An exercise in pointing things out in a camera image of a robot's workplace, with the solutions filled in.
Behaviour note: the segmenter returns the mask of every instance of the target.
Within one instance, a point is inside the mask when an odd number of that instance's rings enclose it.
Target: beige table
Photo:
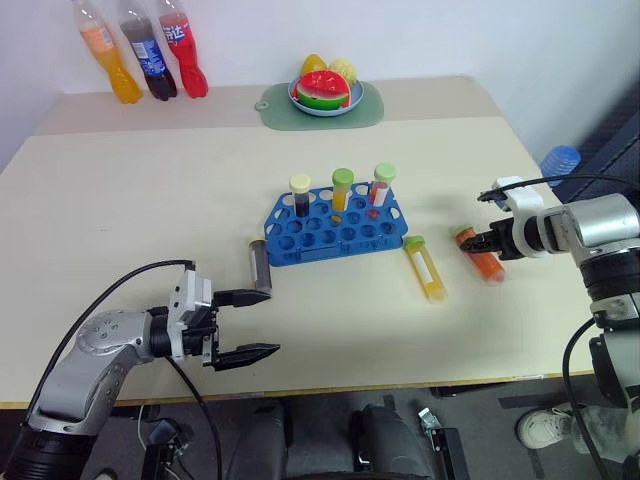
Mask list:
[[[252,104],[261,87],[203,101],[135,106],[109,94],[67,96],[0,175],[0,405],[23,406],[55,345],[114,279],[148,262],[191,258],[216,289],[248,287],[247,240],[295,172],[315,186],[347,166],[368,180],[398,167],[396,197],[447,287],[428,303],[402,250],[272,268],[274,298],[221,312],[222,348],[282,349],[214,373],[187,362],[207,395],[487,382],[560,371],[589,314],[570,256],[507,263],[484,285],[448,235],[502,214],[476,202],[500,176],[539,176],[488,95],[464,78],[380,82],[386,119],[365,129],[277,132]],[[547,205],[550,190],[536,187]],[[145,274],[103,307],[168,302],[179,269]],[[586,340],[572,370],[591,368]],[[134,369],[121,399],[188,396],[166,362]]]

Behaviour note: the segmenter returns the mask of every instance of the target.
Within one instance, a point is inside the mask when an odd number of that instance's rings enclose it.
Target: blue water bottle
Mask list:
[[[580,163],[580,152],[573,147],[559,145],[553,147],[540,164],[540,171],[545,177],[567,175]],[[550,187],[558,186],[562,180],[549,182]]]

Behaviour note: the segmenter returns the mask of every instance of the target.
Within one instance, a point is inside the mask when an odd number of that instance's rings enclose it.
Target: green cap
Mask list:
[[[373,176],[380,182],[391,183],[396,178],[396,167],[387,162],[379,163]]]
[[[339,168],[333,172],[331,180],[336,187],[350,187],[354,178],[353,171],[348,168]]]
[[[289,179],[289,188],[293,193],[307,193],[311,188],[311,177],[304,173],[293,175]]]
[[[451,234],[452,237],[455,238],[458,235],[460,235],[462,232],[464,232],[465,230],[469,230],[470,228],[473,229],[473,225],[471,225],[470,223],[463,223],[455,227],[449,228],[449,233]]]
[[[408,250],[410,246],[412,245],[424,245],[425,241],[424,241],[424,237],[422,235],[414,235],[412,237],[406,237],[404,239],[404,249]]]

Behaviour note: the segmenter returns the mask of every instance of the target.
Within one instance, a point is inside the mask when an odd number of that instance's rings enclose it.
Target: plate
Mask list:
[[[298,103],[295,98],[291,96],[291,91],[293,87],[298,83],[300,77],[289,83],[289,88],[287,89],[287,93],[289,94],[289,100],[296,106],[298,110],[302,110],[304,113],[308,113],[309,115],[315,115],[316,117],[337,117],[338,115],[342,115],[344,113],[350,112],[354,108],[358,106],[362,97],[364,97],[364,85],[360,83],[360,80],[356,80],[356,83],[351,86],[351,105],[346,108],[338,108],[337,110],[317,110],[315,108],[305,107],[301,103]]]

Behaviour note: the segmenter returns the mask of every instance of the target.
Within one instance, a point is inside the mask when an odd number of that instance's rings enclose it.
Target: black cable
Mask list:
[[[191,394],[193,395],[193,398],[196,399],[196,401],[198,402],[198,405],[200,405],[200,409],[202,410],[202,413],[204,413],[207,423],[209,424],[209,428],[211,429],[211,435],[213,436],[213,442],[215,444],[215,449],[216,449],[217,479],[222,480],[222,447],[220,446],[220,434],[218,433],[218,429],[216,428],[215,423],[211,419],[211,415],[209,414],[209,410],[207,409],[207,404],[204,403],[204,400],[202,399],[202,396],[198,392],[198,389],[191,382],[191,380],[189,379],[187,374],[184,372],[184,370],[182,370],[182,368],[180,368],[180,366],[175,362],[175,360],[171,357],[165,357],[165,358],[167,359],[167,362],[169,362],[169,364],[173,367],[173,369],[178,373],[178,375],[180,375],[180,378],[182,378],[182,381],[187,385],[189,390],[191,390]]]
[[[553,182],[555,180],[580,180],[580,179],[596,179],[596,180],[608,180],[611,182],[620,182],[624,183],[635,190],[640,190],[640,184],[636,182],[632,182],[624,177],[617,177],[615,175],[602,175],[602,174],[591,174],[591,173],[570,173],[568,175],[554,175],[553,177],[544,177],[544,178],[535,178],[533,180],[525,180],[522,182],[511,183],[509,185],[505,185],[504,187],[494,188],[493,190],[489,190],[488,192],[482,192],[478,197],[479,202],[489,202],[491,200],[502,200],[502,198],[496,198],[497,195],[506,192],[507,190],[512,190],[514,188],[526,187],[528,185],[536,185],[538,183],[547,183]]]
[[[176,459],[178,460],[178,465],[180,465],[180,468],[182,469],[184,474],[187,477],[189,477],[189,480],[196,480],[196,477],[191,475],[191,472],[189,470],[187,470],[187,467],[185,467],[184,462],[182,461],[182,458],[178,456],[178,457],[176,457]]]
[[[569,343],[567,343],[567,347],[564,350],[564,355],[562,357],[562,378],[564,380],[564,385],[567,390],[567,397],[569,397],[569,403],[571,404],[571,409],[573,410],[573,416],[578,423],[578,428],[580,429],[580,433],[582,433],[582,438],[584,443],[587,445],[589,449],[589,453],[591,454],[591,458],[593,458],[593,463],[596,464],[598,471],[600,472],[600,476],[603,480],[610,480],[609,473],[602,462],[602,458],[600,458],[600,454],[596,449],[596,446],[593,443],[593,439],[591,438],[591,434],[589,430],[587,430],[587,426],[584,423],[584,419],[582,418],[582,414],[580,413],[580,406],[578,405],[578,401],[576,400],[576,395],[573,391],[573,386],[571,385],[571,379],[569,378],[569,360],[571,359],[571,352],[573,351],[573,347],[575,346],[578,339],[582,336],[584,332],[586,332],[589,327],[595,324],[595,320],[591,318],[587,322],[584,323],[571,337]]]
[[[40,381],[38,382],[36,391],[34,392],[33,397],[31,397],[31,402],[29,403],[29,408],[27,409],[26,420],[28,420],[31,414],[33,413],[33,407],[35,406],[36,401],[38,400],[38,397],[40,397],[40,393],[42,392],[42,387],[44,385],[44,382],[46,381],[47,377],[53,370],[53,367],[55,367],[56,363],[58,363],[58,360],[60,359],[60,356],[62,355],[62,352],[64,351],[65,347],[67,346],[69,341],[71,341],[76,331],[82,326],[84,321],[89,317],[89,315],[91,315],[91,313],[98,307],[98,305],[100,305],[109,295],[111,295],[114,292],[114,290],[116,290],[123,283],[127,282],[128,280],[135,277],[136,275],[146,272],[147,270],[152,270],[154,268],[159,268],[159,267],[167,267],[171,265],[184,265],[186,270],[195,269],[195,263],[192,260],[165,260],[163,262],[150,263],[140,268],[136,268],[135,270],[127,273],[124,277],[120,278],[109,288],[107,288],[102,293],[102,295],[96,298],[93,301],[93,303],[89,305],[89,307],[84,312],[82,312],[82,315],[78,317],[78,319],[71,326],[67,334],[62,339],[62,341],[56,347],[55,351],[53,352],[53,355],[51,356],[51,359],[49,360],[49,363],[47,364],[47,368],[45,368],[44,373],[42,374],[42,377],[40,377]]]

